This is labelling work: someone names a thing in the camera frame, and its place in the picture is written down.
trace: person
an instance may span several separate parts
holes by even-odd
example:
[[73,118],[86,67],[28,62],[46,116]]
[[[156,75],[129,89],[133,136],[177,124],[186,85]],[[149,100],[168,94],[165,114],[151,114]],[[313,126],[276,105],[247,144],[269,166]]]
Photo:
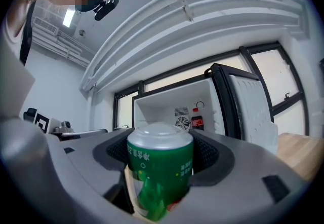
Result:
[[[36,0],[14,0],[0,28],[0,118],[18,117],[34,78],[19,61],[28,10]],[[91,0],[49,0],[54,5],[83,5]]]

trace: green bottle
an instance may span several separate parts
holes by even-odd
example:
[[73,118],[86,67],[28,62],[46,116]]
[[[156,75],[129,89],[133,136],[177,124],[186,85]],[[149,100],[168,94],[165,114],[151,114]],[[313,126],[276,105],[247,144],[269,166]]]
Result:
[[131,133],[127,149],[139,213],[158,221],[165,216],[167,206],[187,192],[193,138],[181,128],[157,122]]

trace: fridge door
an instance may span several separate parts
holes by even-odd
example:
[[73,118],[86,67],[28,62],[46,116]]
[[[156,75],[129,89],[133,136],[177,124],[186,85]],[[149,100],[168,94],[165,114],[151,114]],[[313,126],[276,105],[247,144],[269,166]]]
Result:
[[211,74],[221,103],[227,136],[277,150],[278,129],[259,78],[226,65],[213,64]]

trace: window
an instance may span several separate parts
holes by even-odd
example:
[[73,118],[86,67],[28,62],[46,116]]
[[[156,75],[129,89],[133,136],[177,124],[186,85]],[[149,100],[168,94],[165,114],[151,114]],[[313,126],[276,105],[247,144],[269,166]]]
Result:
[[132,101],[133,97],[138,95],[138,92],[129,94],[118,100],[117,126],[132,127]]
[[191,77],[195,77],[195,76],[199,76],[201,74],[204,74],[204,71],[206,69],[208,69],[209,67],[211,67],[213,63],[224,64],[224,65],[228,65],[228,66],[231,66],[231,67],[235,67],[235,68],[240,69],[240,70],[250,72],[248,66],[246,65],[246,63],[244,61],[244,59],[240,55],[237,55],[237,56],[221,59],[221,60],[218,60],[218,61],[215,61],[215,62],[210,62],[210,63],[207,63],[205,65],[201,65],[201,66],[195,67],[193,69],[189,69],[187,71],[177,73],[177,74],[175,74],[173,76],[163,78],[163,79],[161,79],[159,81],[156,81],[156,82],[153,82],[151,84],[147,84],[145,86],[145,92],[152,91],[152,90],[161,88],[161,87],[166,86],[166,85],[174,84],[174,83],[177,83],[179,81],[182,81],[182,80],[185,80],[185,79],[188,79],[188,78],[191,78]]
[[278,125],[278,134],[292,133],[305,135],[305,115],[302,101],[297,101],[291,107],[274,116]]
[[298,93],[290,66],[278,50],[252,54],[252,57],[267,85],[272,106],[283,102],[287,93],[289,97]]

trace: can lid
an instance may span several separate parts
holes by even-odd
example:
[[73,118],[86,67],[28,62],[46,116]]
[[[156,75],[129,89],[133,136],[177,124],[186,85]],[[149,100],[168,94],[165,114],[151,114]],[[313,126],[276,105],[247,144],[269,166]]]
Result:
[[184,147],[193,137],[183,129],[165,122],[156,122],[135,129],[128,137],[131,144],[150,150],[171,150]]

